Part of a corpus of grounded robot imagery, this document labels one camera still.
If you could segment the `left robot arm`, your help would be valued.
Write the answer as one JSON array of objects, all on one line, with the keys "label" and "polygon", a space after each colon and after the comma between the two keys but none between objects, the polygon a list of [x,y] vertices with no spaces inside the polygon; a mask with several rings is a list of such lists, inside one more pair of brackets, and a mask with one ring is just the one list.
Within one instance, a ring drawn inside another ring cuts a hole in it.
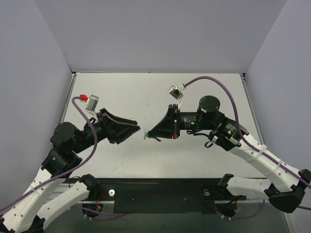
[{"label": "left robot arm", "polygon": [[96,118],[87,118],[82,130],[70,122],[59,124],[51,137],[52,150],[43,161],[36,177],[18,201],[7,207],[0,218],[4,233],[41,233],[63,212],[74,204],[94,200],[100,194],[100,182],[92,175],[83,175],[69,190],[48,201],[48,197],[83,160],[78,153],[107,139],[120,144],[140,130],[134,120],[117,117],[101,109]]}]

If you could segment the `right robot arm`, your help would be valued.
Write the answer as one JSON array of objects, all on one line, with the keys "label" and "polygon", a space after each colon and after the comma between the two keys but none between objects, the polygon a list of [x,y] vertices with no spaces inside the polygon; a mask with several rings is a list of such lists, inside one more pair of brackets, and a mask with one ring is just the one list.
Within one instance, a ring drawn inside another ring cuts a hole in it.
[{"label": "right robot arm", "polygon": [[177,139],[181,131],[206,136],[205,147],[217,145],[240,157],[264,176],[263,179],[254,179],[225,174],[217,186],[221,198],[268,200],[278,210],[292,213],[302,202],[305,189],[311,182],[311,172],[294,168],[273,155],[219,108],[220,101],[214,96],[202,97],[195,112],[180,112],[176,104],[170,104],[164,118],[146,132],[145,137],[157,141]]}]

